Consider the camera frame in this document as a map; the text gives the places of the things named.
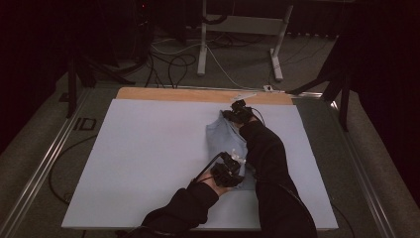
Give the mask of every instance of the black curtain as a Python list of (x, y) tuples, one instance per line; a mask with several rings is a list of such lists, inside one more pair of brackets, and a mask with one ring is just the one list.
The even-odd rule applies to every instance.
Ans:
[(319, 76), (336, 68), (351, 76), (352, 90), (420, 204), (420, 22), (415, 5), (358, 4)]
[(53, 1), (0, 2), (0, 153), (65, 73)]

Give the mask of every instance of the white stand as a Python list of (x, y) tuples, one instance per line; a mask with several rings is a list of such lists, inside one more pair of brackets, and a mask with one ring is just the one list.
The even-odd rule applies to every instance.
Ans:
[[(292, 9), (293, 5), (289, 5), (287, 7), (282, 20), (229, 16), (225, 22), (218, 25), (207, 25), (203, 22), (201, 24), (201, 48), (200, 56), (198, 58), (197, 74), (199, 76), (202, 76), (205, 74), (206, 71), (207, 31), (275, 35), (278, 36), (278, 41), (275, 45), (275, 48), (270, 49), (269, 52), (272, 62), (272, 68), (274, 70), (275, 80), (282, 81), (283, 74), (281, 72), (280, 62), (278, 60), (278, 52), (280, 50), (281, 43), (284, 39), (284, 35), (287, 29), (287, 24), (289, 22)], [(220, 17), (216, 15), (207, 15), (207, 0), (203, 0), (203, 17), (208, 20), (217, 19)]]

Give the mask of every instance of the metal stand leg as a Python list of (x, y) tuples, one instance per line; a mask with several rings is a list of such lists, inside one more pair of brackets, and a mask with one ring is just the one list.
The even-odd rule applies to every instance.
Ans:
[(332, 102), (340, 91), (342, 92), (339, 121), (344, 131), (349, 131), (347, 127), (347, 111), (349, 108), (350, 85), (352, 79), (347, 70), (334, 69), (323, 76), (316, 78), (296, 89), (285, 91), (285, 93), (298, 95), (323, 82), (330, 81), (322, 93), (321, 98), (324, 101)]
[(278, 52), (280, 51), (281, 43), (283, 42), (284, 35), (286, 33), (287, 24), (293, 10), (293, 5), (287, 7), (286, 13), (284, 14), (282, 24), (278, 33), (278, 41), (275, 45), (275, 49), (270, 49), (269, 54), (271, 55), (272, 69), (274, 70), (274, 79), (276, 81), (283, 80), (283, 74), (281, 72), (280, 61), (278, 60)]
[[(203, 17), (207, 17), (207, 0), (203, 0)], [(198, 57), (198, 69), (197, 74), (203, 76), (206, 74), (206, 58), (207, 58), (207, 45), (206, 45), (206, 31), (207, 25), (201, 23), (201, 47), (200, 56)]]

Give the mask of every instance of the black sleeve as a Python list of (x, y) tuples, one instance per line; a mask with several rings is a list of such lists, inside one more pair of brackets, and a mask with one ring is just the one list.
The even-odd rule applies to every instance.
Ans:
[(240, 129), (247, 141), (247, 163), (256, 171), (262, 237), (317, 237), (310, 213), (291, 179), (280, 138), (260, 121)]
[(159, 237), (154, 232), (179, 234), (195, 228), (207, 221), (208, 209), (218, 200), (217, 193), (203, 182), (181, 188), (168, 205), (150, 212), (142, 226), (128, 237)]

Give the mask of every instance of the white cable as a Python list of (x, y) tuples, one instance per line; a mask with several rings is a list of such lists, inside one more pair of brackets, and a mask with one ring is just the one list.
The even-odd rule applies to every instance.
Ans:
[(185, 48), (183, 50), (180, 50), (178, 52), (166, 53), (166, 52), (162, 52), (162, 51), (158, 50), (154, 45), (152, 45), (152, 47), (155, 49), (155, 51), (157, 51), (158, 53), (164, 54), (164, 55), (176, 55), (176, 54), (185, 52), (186, 50), (188, 50), (190, 48), (193, 48), (193, 47), (197, 47), (197, 46), (201, 46), (201, 44), (195, 44), (195, 45), (189, 46), (189, 47), (187, 47), (187, 48)]
[(230, 76), (229, 74), (225, 71), (225, 69), (222, 68), (222, 66), (219, 64), (219, 62), (217, 61), (216, 57), (213, 55), (213, 52), (210, 50), (210, 48), (206, 47), (207, 50), (209, 51), (209, 53), (211, 54), (211, 56), (213, 57), (214, 61), (216, 62), (217, 65), (219, 65), (220, 69), (222, 69), (222, 71), (225, 73), (225, 75), (229, 78), (229, 80), (231, 80), (231, 82), (241, 88), (244, 89), (250, 89), (250, 90), (260, 90), (259, 88), (252, 88), (252, 87), (244, 87), (239, 85), (238, 83), (236, 83)]
[[(215, 39), (213, 39), (213, 40), (210, 40), (210, 41), (206, 41), (207, 43), (211, 43), (211, 42), (215, 42), (215, 41), (217, 41), (217, 40), (219, 40), (220, 38), (222, 38), (223, 36), (225, 35), (225, 33), (222, 33), (220, 36), (218, 36), (217, 38), (215, 38)], [(163, 51), (161, 51), (161, 50), (159, 50), (158, 48), (156, 48), (154, 45), (157, 45), (157, 44), (160, 44), (160, 43), (164, 43), (164, 42), (169, 42), (169, 41), (175, 41), (176, 39), (173, 39), (173, 38), (169, 38), (169, 39), (165, 39), (165, 40), (161, 40), (161, 41), (159, 41), (159, 42), (155, 42), (155, 43), (152, 43), (151, 44), (151, 46), (155, 49), (155, 51), (157, 51), (158, 53), (161, 53), (161, 54), (164, 54), (164, 55), (176, 55), (176, 54), (179, 54), (179, 53), (182, 53), (182, 52), (185, 52), (186, 50), (188, 50), (188, 49), (190, 49), (190, 48), (193, 48), (193, 47), (196, 47), (196, 46), (201, 46), (201, 43), (200, 44), (195, 44), (195, 45), (192, 45), (192, 46), (189, 46), (189, 47), (187, 47), (187, 48), (184, 48), (183, 50), (180, 50), (180, 51), (178, 51), (178, 52), (173, 52), (173, 53), (166, 53), (166, 52), (163, 52)], [(187, 40), (187, 41), (201, 41), (200, 39), (193, 39), (193, 40)]]

